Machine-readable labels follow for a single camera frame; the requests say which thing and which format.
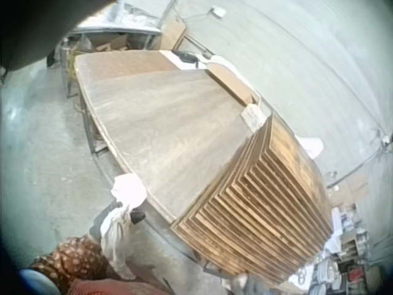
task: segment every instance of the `red object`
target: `red object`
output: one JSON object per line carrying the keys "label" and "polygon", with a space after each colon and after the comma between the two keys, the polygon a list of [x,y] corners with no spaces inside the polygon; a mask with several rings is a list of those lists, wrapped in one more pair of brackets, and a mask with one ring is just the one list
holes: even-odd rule
{"label": "red object", "polygon": [[363,277],[364,277],[364,271],[363,271],[363,267],[361,266],[351,269],[348,273],[349,281],[358,281],[363,279]]}

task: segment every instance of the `stack of wooden panels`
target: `stack of wooden panels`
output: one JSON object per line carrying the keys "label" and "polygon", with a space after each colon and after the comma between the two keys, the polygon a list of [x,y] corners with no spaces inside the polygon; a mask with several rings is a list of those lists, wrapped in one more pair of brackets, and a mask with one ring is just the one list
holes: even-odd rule
{"label": "stack of wooden panels", "polygon": [[275,115],[172,229],[224,271],[278,284],[332,233],[322,176]]}

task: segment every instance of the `hand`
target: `hand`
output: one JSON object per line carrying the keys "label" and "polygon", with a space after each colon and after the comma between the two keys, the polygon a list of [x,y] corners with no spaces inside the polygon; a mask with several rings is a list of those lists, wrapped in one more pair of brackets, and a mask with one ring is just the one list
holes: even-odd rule
{"label": "hand", "polygon": [[235,295],[267,295],[269,288],[256,276],[242,274],[232,280],[232,291]]}

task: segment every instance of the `white wall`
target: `white wall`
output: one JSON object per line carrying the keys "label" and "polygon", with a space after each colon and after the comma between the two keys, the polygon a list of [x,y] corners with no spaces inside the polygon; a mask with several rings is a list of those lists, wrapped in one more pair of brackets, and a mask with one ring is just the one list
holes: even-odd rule
{"label": "white wall", "polygon": [[[383,0],[179,0],[189,35],[230,60],[300,136],[317,136],[338,178],[393,131],[393,15]],[[222,20],[205,13],[227,11]],[[182,49],[192,50],[187,42]],[[371,165],[358,207],[378,242],[393,234],[392,159]]]}
{"label": "white wall", "polygon": [[160,18],[171,0],[125,0],[125,2]]}

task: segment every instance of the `electrical cable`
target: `electrical cable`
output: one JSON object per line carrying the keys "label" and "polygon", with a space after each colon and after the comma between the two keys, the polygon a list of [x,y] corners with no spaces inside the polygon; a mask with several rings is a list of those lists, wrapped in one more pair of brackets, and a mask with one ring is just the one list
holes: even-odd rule
{"label": "electrical cable", "polygon": [[213,11],[213,8],[210,8],[208,11],[206,11],[206,12],[203,13],[203,14],[194,14],[194,15],[190,15],[190,16],[188,16],[188,17],[182,17],[182,16],[180,15],[178,9],[176,8],[176,5],[177,5],[177,4],[178,4],[178,1],[177,1],[177,0],[174,0],[174,3],[173,3],[173,10],[175,11],[176,15],[177,15],[183,22],[185,22],[186,20],[190,20],[191,18],[194,18],[194,17],[208,17],[208,16],[209,16],[209,13]]}

